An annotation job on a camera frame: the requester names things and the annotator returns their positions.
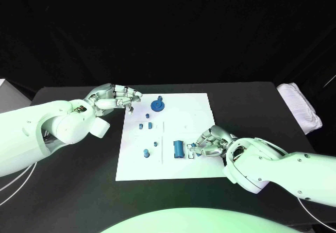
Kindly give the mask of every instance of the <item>small blue part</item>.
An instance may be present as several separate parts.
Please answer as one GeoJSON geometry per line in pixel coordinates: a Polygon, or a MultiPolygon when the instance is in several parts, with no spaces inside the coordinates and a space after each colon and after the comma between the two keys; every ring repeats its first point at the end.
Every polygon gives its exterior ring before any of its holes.
{"type": "Polygon", "coordinates": [[[160,112],[165,109],[163,97],[159,96],[157,100],[154,100],[150,104],[150,108],[154,112],[160,112]]]}
{"type": "MultiPolygon", "coordinates": [[[[196,147],[196,144],[195,144],[195,143],[192,143],[192,147],[196,147]]],[[[198,153],[196,153],[196,155],[198,155],[198,157],[201,156],[201,154],[198,154],[198,153]]]]}
{"type": "Polygon", "coordinates": [[[149,150],[144,149],[144,157],[147,158],[149,157],[149,150]]]}
{"type": "Polygon", "coordinates": [[[185,152],[183,152],[183,141],[175,141],[173,142],[173,149],[175,149],[175,158],[185,158],[185,152]]]}

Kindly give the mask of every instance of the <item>white cable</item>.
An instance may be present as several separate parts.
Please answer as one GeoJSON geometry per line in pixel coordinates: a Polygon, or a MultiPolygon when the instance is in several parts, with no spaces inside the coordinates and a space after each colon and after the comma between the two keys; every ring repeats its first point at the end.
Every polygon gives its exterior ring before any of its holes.
{"type": "Polygon", "coordinates": [[[30,169],[32,165],[26,168],[26,170],[23,171],[23,173],[17,176],[17,178],[0,189],[0,191],[23,176],[23,174],[26,173],[26,171],[30,169]]]}
{"type": "MultiPolygon", "coordinates": [[[[26,181],[28,181],[28,179],[29,179],[29,177],[30,177],[30,175],[32,175],[32,173],[33,173],[33,169],[32,169],[32,171],[30,171],[30,174],[29,174],[29,176],[28,176],[28,178],[26,178],[26,180],[25,180],[25,182],[23,182],[20,188],[22,188],[23,185],[26,184],[26,181]]],[[[10,198],[16,195],[16,193],[17,193],[19,190],[20,190],[20,188],[19,188],[19,189],[16,190],[16,192],[10,195],[10,197],[2,202],[0,206],[2,206],[2,205],[10,200],[10,198]]]]}
{"type": "Polygon", "coordinates": [[[309,212],[309,210],[306,209],[306,207],[304,207],[304,205],[303,205],[303,203],[302,203],[300,198],[297,198],[297,199],[299,199],[299,201],[300,201],[300,204],[302,204],[304,210],[307,211],[307,213],[310,214],[310,216],[315,218],[315,220],[316,220],[325,227],[328,227],[330,230],[333,230],[333,231],[336,232],[336,229],[333,229],[330,226],[328,226],[328,225],[313,216],[313,214],[312,214],[312,213],[309,212]]]}

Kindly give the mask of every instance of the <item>robotic hand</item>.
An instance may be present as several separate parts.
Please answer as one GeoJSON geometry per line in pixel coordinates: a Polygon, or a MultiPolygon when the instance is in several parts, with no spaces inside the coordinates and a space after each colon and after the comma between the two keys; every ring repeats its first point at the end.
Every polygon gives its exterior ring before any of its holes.
{"type": "Polygon", "coordinates": [[[216,125],[189,150],[225,158],[224,174],[250,192],[258,193],[271,181],[296,197],[336,207],[336,157],[287,153],[260,138],[237,138],[216,125]]]}
{"type": "Polygon", "coordinates": [[[103,138],[110,128],[100,116],[116,108],[133,113],[143,94],[105,84],[82,100],[54,101],[0,114],[0,177],[22,170],[88,133],[103,138]]]}

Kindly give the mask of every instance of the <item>white cloth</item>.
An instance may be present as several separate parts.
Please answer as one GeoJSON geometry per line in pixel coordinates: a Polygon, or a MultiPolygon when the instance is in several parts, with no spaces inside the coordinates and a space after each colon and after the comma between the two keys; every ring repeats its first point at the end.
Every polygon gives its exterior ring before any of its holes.
{"type": "Polygon", "coordinates": [[[296,83],[281,84],[277,89],[303,132],[304,134],[309,134],[322,127],[322,121],[316,115],[315,108],[310,105],[296,83]]]}

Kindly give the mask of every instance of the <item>white paper sheet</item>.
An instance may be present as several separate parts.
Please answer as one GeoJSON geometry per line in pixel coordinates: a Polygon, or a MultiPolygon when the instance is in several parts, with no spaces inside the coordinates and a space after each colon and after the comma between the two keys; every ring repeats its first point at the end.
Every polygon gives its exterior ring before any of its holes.
{"type": "Polygon", "coordinates": [[[146,94],[124,116],[117,181],[224,177],[219,157],[189,159],[188,144],[215,125],[206,93],[146,94]],[[150,103],[163,97],[165,109],[154,112],[150,103]],[[185,142],[185,158],[175,158],[173,142],[185,142]]]}

